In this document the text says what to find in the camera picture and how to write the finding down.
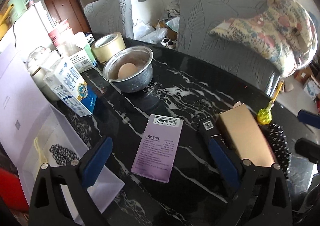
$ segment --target green kettle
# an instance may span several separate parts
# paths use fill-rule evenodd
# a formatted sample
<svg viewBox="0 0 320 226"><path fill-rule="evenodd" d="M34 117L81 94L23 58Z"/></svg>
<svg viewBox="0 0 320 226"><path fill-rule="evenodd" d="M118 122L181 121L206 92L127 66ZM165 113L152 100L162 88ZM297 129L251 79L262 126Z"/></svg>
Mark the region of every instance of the green kettle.
<svg viewBox="0 0 320 226"><path fill-rule="evenodd" d="M17 19L19 19L22 14L27 11L27 4L29 0L9 0L8 7L13 4L13 9L10 12L10 22L13 25Z"/></svg>

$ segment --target lollipop stick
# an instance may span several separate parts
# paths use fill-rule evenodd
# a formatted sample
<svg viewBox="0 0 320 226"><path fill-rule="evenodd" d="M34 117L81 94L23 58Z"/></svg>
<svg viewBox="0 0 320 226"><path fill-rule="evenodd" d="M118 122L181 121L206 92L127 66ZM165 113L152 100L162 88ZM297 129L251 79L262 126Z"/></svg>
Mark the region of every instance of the lollipop stick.
<svg viewBox="0 0 320 226"><path fill-rule="evenodd" d="M280 92L280 90L281 90L282 85L283 85L283 81L281 81L281 82L279 83L278 88L277 88L277 91L276 91L276 94L273 96L273 98L272 98L272 100L271 100L272 103L275 102L275 100L276 100L276 98L277 98L277 96L278 96L278 94L279 94L279 92Z"/></svg>

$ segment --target white cardboard box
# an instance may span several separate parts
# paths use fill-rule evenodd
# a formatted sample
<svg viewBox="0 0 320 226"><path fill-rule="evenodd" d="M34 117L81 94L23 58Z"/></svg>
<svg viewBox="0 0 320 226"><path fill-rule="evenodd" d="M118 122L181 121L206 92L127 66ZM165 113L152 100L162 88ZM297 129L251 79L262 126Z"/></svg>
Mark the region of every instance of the white cardboard box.
<svg viewBox="0 0 320 226"><path fill-rule="evenodd" d="M80 117L92 115L97 95L68 57L57 61L43 81L50 89Z"/></svg>
<svg viewBox="0 0 320 226"><path fill-rule="evenodd" d="M82 73L96 67L98 64L97 58L93 54L84 33L78 32L73 35L73 39L76 42L75 45L82 49L81 51L69 56L69 59L74 64L78 72Z"/></svg>
<svg viewBox="0 0 320 226"><path fill-rule="evenodd" d="M320 88L313 79L308 79L303 86L303 90L314 100L320 93Z"/></svg>

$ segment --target black polka dot fabric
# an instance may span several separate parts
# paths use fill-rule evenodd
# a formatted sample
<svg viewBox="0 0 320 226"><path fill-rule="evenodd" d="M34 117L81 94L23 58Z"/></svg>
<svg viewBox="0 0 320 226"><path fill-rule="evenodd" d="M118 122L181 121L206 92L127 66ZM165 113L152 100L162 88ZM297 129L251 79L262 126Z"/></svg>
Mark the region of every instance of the black polka dot fabric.
<svg viewBox="0 0 320 226"><path fill-rule="evenodd" d="M52 153L54 160L57 162L57 165L67 165L74 159L79 159L76 153L70 149L64 148L59 144L52 145L49 149Z"/></svg>
<svg viewBox="0 0 320 226"><path fill-rule="evenodd" d="M277 124L270 124L267 127L264 127L262 131L276 156L285 178L288 179L291 153L288 149L288 143L283 128Z"/></svg>

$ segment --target black marble table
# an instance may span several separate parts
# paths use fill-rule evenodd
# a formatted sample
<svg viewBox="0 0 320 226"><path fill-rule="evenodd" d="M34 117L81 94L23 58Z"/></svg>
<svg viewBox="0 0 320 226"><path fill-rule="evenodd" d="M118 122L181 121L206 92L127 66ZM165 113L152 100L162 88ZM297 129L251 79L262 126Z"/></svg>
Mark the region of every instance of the black marble table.
<svg viewBox="0 0 320 226"><path fill-rule="evenodd" d="M252 113L270 98L236 76L185 54L124 39L126 46L147 45L154 54L154 77L143 91L121 93L91 69L82 76L98 95L94 114L79 117L62 102L64 113L90 147L102 136L113 138L106 166L125 186L104 212L111 226L214 225L229 201L214 162L197 132L198 121L232 108L241 101ZM131 173L150 114L184 120L169 183ZM313 164L294 153L301 137L315 141L311 130L286 108L275 103L273 122L283 126L293 152L287 180L293 209L299 209L308 190Z"/></svg>

